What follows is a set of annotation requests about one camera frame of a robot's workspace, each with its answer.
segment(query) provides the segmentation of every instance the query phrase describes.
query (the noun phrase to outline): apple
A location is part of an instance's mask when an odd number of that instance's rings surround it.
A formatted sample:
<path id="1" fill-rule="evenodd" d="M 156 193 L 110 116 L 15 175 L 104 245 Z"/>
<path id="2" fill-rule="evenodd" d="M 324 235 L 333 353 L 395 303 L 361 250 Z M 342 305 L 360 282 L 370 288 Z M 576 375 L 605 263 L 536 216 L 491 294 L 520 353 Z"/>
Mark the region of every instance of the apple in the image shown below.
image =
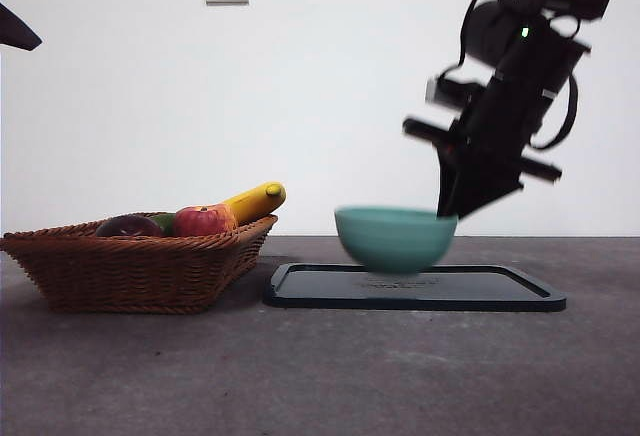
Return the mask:
<path id="1" fill-rule="evenodd" d="M 96 229 L 96 236 L 164 236 L 154 221 L 138 214 L 125 214 L 108 219 Z"/>
<path id="2" fill-rule="evenodd" d="M 174 236 L 209 236 L 232 231 L 238 227 L 229 205 L 187 206 L 173 219 Z"/>

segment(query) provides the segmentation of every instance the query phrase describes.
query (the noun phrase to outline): plastic tray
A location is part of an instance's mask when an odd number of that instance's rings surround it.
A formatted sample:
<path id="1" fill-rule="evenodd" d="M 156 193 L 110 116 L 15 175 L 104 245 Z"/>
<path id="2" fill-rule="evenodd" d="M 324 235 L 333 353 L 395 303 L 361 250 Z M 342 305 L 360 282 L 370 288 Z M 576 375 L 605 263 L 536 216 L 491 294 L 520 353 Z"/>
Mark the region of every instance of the plastic tray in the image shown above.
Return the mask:
<path id="1" fill-rule="evenodd" d="M 562 311 L 566 296 L 502 266 L 434 266 L 412 275 L 370 273 L 363 266 L 285 264 L 263 301 L 277 307 L 435 311 Z"/>

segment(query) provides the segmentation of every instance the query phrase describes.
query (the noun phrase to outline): green fruit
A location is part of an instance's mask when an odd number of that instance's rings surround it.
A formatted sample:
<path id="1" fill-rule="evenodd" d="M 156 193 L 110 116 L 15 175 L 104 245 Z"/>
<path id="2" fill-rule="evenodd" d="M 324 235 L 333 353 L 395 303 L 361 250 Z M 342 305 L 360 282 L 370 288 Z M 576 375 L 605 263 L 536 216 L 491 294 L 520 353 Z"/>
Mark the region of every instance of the green fruit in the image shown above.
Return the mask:
<path id="1" fill-rule="evenodd" d="M 175 217 L 175 213 L 162 213 L 149 216 L 149 219 L 155 221 L 155 223 L 162 228 L 162 234 L 165 236 L 173 236 L 173 220 Z"/>

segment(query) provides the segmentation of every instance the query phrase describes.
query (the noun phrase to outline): banana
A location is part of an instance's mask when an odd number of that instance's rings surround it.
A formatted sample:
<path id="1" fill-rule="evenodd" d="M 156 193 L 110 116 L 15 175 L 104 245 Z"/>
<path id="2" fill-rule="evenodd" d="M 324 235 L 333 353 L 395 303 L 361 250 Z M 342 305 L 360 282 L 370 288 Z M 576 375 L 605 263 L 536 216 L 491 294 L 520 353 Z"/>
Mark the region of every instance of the banana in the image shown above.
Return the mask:
<path id="1" fill-rule="evenodd" d="M 223 201 L 229 205 L 238 225 L 249 224 L 271 214 L 287 197 L 284 186 L 277 181 L 268 181 L 249 191 Z"/>

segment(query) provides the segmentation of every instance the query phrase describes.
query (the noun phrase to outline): woven basket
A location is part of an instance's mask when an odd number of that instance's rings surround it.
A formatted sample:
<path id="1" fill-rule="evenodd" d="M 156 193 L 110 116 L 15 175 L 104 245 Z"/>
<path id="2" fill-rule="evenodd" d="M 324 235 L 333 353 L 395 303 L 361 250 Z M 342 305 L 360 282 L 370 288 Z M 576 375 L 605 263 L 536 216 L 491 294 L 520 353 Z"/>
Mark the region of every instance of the woven basket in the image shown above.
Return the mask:
<path id="1" fill-rule="evenodd" d="M 151 216 L 159 213 L 136 213 Z M 252 269 L 278 218 L 214 236 L 93 236 L 105 220 L 7 233 L 8 253 L 53 311 L 193 314 Z"/>

